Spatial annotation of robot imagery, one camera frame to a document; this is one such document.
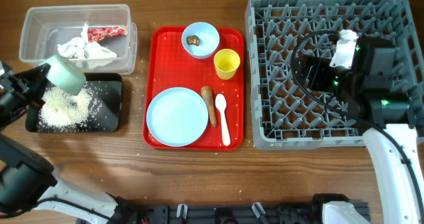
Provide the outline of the light blue bowl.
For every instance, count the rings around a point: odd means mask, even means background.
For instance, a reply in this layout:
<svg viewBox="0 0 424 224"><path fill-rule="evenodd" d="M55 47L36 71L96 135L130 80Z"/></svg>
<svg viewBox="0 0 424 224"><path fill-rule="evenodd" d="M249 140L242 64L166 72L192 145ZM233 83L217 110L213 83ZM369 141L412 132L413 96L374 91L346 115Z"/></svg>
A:
<svg viewBox="0 0 424 224"><path fill-rule="evenodd" d="M192 23L182 33L182 46L184 50L196 59L210 57L218 48L219 43L219 32L209 23Z"/></svg>

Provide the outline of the brown food chunk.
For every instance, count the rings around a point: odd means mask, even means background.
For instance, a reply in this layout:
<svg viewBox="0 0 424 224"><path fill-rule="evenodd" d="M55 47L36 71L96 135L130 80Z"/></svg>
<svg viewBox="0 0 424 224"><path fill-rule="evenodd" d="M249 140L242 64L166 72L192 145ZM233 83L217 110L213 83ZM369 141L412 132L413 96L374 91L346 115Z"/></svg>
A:
<svg viewBox="0 0 424 224"><path fill-rule="evenodd" d="M186 42L188 45L194 45L194 46L199 46L200 45L200 38L196 35L190 35L186 37Z"/></svg>

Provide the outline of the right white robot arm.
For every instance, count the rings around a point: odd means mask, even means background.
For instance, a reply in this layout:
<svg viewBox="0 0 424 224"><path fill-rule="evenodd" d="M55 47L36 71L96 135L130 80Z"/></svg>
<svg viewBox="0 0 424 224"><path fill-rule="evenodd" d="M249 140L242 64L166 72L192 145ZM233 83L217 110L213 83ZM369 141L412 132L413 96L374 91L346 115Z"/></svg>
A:
<svg viewBox="0 0 424 224"><path fill-rule="evenodd" d="M397 48L351 30L322 30L336 38L332 58L299 55L293 80L326 110L356 121L377 177L386 223L423 222L423 174L417 154L418 116L410 95L393 89Z"/></svg>

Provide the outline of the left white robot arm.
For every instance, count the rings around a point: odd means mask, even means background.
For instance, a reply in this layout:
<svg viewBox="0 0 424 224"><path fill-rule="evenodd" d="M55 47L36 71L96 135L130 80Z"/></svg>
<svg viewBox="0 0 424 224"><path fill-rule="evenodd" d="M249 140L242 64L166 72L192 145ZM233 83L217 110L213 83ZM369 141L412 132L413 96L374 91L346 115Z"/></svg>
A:
<svg viewBox="0 0 424 224"><path fill-rule="evenodd" d="M1 63L1 128L20 119L29 107L40 108L38 94L46 82L75 95L84 74L65 58L53 57L40 66L14 73ZM90 192L55 175L53 165L37 152L1 136L1 218L20 216L33 209L51 210L88 223L120 223L117 199L105 192Z"/></svg>

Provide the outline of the yellow plastic cup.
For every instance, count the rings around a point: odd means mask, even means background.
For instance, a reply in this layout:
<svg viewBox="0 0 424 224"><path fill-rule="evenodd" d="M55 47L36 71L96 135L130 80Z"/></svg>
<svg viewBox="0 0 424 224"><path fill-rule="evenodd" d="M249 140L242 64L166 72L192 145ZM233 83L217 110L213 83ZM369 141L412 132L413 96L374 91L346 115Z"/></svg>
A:
<svg viewBox="0 0 424 224"><path fill-rule="evenodd" d="M240 66L240 56L229 48L219 50L213 58L216 73L222 80L231 79Z"/></svg>

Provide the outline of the white rice pile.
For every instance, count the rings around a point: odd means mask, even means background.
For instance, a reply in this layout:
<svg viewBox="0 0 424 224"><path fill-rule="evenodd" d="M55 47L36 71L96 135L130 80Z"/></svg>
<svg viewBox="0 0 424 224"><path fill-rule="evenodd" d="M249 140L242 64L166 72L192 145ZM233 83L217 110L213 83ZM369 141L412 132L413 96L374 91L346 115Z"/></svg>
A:
<svg viewBox="0 0 424 224"><path fill-rule="evenodd" d="M48 88L42 100L45 104L38 113L39 130L72 132L86 130L90 121L96 121L96 114L103 102L95 97L89 87L83 87L77 95L70 95L58 87Z"/></svg>

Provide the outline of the green bowl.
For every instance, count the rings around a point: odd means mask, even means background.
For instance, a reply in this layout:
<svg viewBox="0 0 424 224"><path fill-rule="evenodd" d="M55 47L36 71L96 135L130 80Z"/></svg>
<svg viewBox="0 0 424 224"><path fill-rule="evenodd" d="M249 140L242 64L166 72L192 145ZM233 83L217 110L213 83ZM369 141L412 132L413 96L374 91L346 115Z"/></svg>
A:
<svg viewBox="0 0 424 224"><path fill-rule="evenodd" d="M86 83L85 74L69 59L53 55L45 61L50 69L46 78L70 95L78 95Z"/></svg>

